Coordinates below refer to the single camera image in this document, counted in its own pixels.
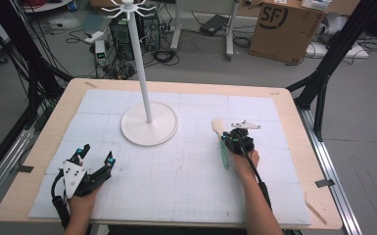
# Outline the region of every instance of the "table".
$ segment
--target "table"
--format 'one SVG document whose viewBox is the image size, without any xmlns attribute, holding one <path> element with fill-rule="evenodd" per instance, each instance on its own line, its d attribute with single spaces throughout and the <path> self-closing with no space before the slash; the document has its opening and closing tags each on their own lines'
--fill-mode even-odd
<svg viewBox="0 0 377 235">
<path fill-rule="evenodd" d="M 213 0 L 202 0 L 202 1 L 181 1 L 175 0 L 175 32 L 173 33 L 172 43 L 170 44 L 171 50 L 176 50 L 178 47 L 179 36 L 182 30 L 182 24 L 180 23 L 180 12 L 181 11 L 197 11 L 216 14 L 226 14 L 231 15 L 229 27 L 227 29 L 226 35 L 226 55 L 228 59 L 233 56 L 233 27 L 234 21 L 236 19 L 237 10 L 239 8 L 239 0 L 226 0 L 219 1 L 216 4 Z"/>
<path fill-rule="evenodd" d="M 20 172 L 0 205 L 0 221 L 55 222 L 54 219 L 32 219 L 28 213 L 34 203 L 47 165 L 55 155 L 62 136 L 76 113 L 81 98 L 87 89 L 139 90 L 137 81 L 113 81 L 74 79 L 66 89 L 59 104 L 50 116 L 24 164 L 34 167 L 31 173 Z M 189 84 L 170 82 L 148 82 L 152 92 L 253 95 L 271 98 L 276 106 L 290 153 L 306 196 L 311 225 L 300 229 L 340 229 L 342 221 L 327 187 L 317 188 L 315 181 L 323 179 L 315 153 L 307 138 L 305 128 L 296 110 L 293 99 L 286 89 L 244 87 L 228 85 Z M 94 223 L 115 223 L 97 220 Z"/>
</svg>

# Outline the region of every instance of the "green object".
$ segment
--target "green object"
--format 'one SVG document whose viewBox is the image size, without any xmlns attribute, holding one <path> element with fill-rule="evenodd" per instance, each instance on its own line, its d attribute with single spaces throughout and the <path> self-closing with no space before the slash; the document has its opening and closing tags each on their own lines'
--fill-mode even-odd
<svg viewBox="0 0 377 235">
<path fill-rule="evenodd" d="M 219 149 L 221 150 L 222 164 L 224 165 L 224 168 L 229 169 L 228 155 L 227 151 L 225 150 L 224 141 L 219 141 Z"/>
</svg>

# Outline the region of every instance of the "human arm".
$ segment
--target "human arm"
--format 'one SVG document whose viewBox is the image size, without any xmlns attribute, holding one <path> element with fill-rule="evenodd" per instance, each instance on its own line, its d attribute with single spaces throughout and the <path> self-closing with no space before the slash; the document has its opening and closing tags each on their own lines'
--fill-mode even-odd
<svg viewBox="0 0 377 235">
<path fill-rule="evenodd" d="M 283 232 L 259 188 L 249 162 L 245 157 L 231 152 L 230 155 L 234 160 L 234 166 L 244 188 L 248 235 L 282 235 Z M 258 151 L 253 150 L 249 153 L 249 156 L 257 166 L 259 162 Z"/>
<path fill-rule="evenodd" d="M 70 206 L 70 222 L 64 232 L 65 235 L 85 235 L 87 232 L 88 222 L 93 213 L 96 204 L 97 192 L 101 186 L 92 193 L 83 196 L 72 196 L 69 199 Z"/>
</svg>

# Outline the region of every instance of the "white paper sheet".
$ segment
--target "white paper sheet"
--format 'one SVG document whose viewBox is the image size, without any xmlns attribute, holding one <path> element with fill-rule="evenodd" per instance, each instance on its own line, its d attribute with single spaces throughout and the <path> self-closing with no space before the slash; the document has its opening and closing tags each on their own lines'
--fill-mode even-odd
<svg viewBox="0 0 377 235">
<path fill-rule="evenodd" d="M 242 185 L 234 170 L 223 167 L 212 120 L 225 130 L 246 119 L 261 126 L 249 130 L 259 150 L 258 171 L 266 183 L 280 224 L 310 224 L 301 186 L 286 139 L 269 98 L 151 92 L 178 113 L 172 139 L 156 147 L 129 143 L 120 119 L 142 103 L 140 92 L 88 90 L 49 164 L 30 217 L 57 217 L 50 187 L 63 160 L 90 144 L 84 167 L 94 172 L 110 151 L 117 163 L 99 192 L 93 218 L 137 221 L 243 223 Z M 58 187 L 59 194 L 63 187 Z"/>
</svg>

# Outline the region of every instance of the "gray floor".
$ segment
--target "gray floor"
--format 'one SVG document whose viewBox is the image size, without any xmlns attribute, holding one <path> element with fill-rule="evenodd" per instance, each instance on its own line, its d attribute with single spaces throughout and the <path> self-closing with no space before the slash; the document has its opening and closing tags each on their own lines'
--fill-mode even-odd
<svg viewBox="0 0 377 235">
<path fill-rule="evenodd" d="M 87 12 L 75 14 L 83 19 Z M 256 23 L 254 20 L 240 22 L 243 25 Z M 193 19 L 189 24 L 195 25 Z M 67 32 L 47 35 L 53 54 L 73 75 L 89 74 L 93 71 L 94 59 L 88 46 L 68 44 L 65 41 L 68 37 Z M 320 62 L 305 59 L 298 66 L 286 66 L 250 56 L 247 49 L 238 47 L 228 62 L 221 56 L 225 40 L 210 40 L 183 32 L 181 41 L 177 52 L 180 63 L 172 67 L 146 68 L 148 80 L 286 87 L 311 74 Z M 12 65 L 0 65 L 0 141 L 25 107 L 25 95 Z M 356 60 L 351 66 L 341 63 L 333 74 L 328 86 L 323 137 L 363 234 L 377 234 L 377 53 L 370 54 L 366 60 Z M 1 187 L 0 201 L 13 177 L 11 174 Z M 344 230 L 303 232 L 345 234 Z M 59 224 L 0 222 L 2 235 L 35 233 L 62 234 L 62 229 Z"/>
</svg>

